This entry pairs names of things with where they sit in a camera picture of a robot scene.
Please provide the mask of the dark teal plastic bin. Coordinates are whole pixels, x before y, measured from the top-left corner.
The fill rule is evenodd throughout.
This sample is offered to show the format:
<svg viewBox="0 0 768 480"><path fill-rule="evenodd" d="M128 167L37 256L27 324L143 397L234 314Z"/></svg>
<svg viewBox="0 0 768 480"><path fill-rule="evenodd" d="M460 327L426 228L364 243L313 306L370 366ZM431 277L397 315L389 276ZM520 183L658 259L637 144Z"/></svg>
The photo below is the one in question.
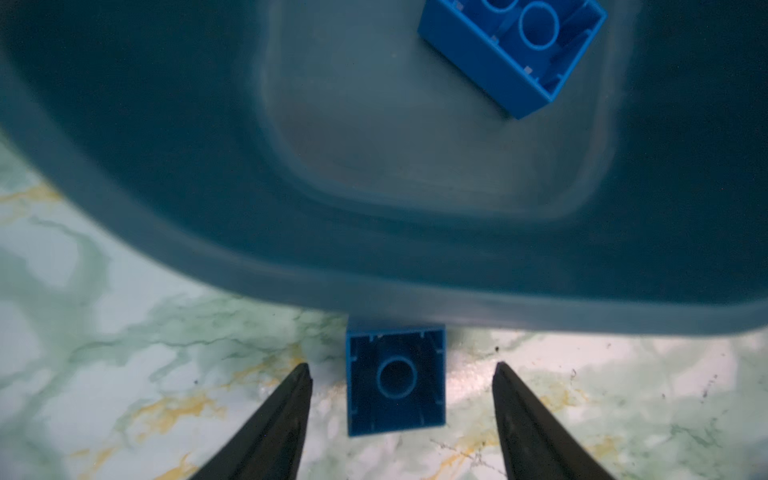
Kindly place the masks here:
<svg viewBox="0 0 768 480"><path fill-rule="evenodd" d="M596 1L516 119L427 1L5 1L1 127L74 204L217 287L390 321L767 324L767 5Z"/></svg>

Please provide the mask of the small dark blue lego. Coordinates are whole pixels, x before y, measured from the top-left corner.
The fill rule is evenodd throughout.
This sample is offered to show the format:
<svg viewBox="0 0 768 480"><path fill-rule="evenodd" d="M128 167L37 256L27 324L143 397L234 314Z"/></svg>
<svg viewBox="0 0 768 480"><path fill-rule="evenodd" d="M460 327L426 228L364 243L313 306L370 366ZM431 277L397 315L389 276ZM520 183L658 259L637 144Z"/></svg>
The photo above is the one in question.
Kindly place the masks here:
<svg viewBox="0 0 768 480"><path fill-rule="evenodd" d="M446 423L446 329L351 324L345 336L348 435Z"/></svg>

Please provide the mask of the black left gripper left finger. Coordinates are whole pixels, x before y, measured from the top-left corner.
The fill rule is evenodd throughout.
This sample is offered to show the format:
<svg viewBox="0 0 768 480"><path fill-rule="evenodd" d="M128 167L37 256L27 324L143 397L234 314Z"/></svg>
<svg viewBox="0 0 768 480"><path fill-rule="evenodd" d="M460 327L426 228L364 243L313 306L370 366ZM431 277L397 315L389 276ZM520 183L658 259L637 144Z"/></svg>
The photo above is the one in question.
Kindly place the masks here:
<svg viewBox="0 0 768 480"><path fill-rule="evenodd" d="M309 366L301 363L192 480L295 479L312 388Z"/></svg>

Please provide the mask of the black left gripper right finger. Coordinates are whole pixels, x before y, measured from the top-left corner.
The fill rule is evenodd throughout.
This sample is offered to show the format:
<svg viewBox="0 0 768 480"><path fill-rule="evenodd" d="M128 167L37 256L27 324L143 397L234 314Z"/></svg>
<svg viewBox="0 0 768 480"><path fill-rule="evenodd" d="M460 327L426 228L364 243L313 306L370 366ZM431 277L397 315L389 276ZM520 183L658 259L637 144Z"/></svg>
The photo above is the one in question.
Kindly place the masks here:
<svg viewBox="0 0 768 480"><path fill-rule="evenodd" d="M613 480L505 362L496 365L492 393L509 479Z"/></svg>

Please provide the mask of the dark blue lego brick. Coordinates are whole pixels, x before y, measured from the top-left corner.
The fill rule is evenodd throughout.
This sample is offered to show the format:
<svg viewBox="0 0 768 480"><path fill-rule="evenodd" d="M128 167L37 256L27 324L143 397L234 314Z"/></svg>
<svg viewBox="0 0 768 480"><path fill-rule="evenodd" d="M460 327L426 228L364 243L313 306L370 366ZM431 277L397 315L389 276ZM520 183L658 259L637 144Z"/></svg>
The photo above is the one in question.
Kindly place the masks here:
<svg viewBox="0 0 768 480"><path fill-rule="evenodd" d="M596 1L429 0L418 34L522 119L556 99L606 18Z"/></svg>

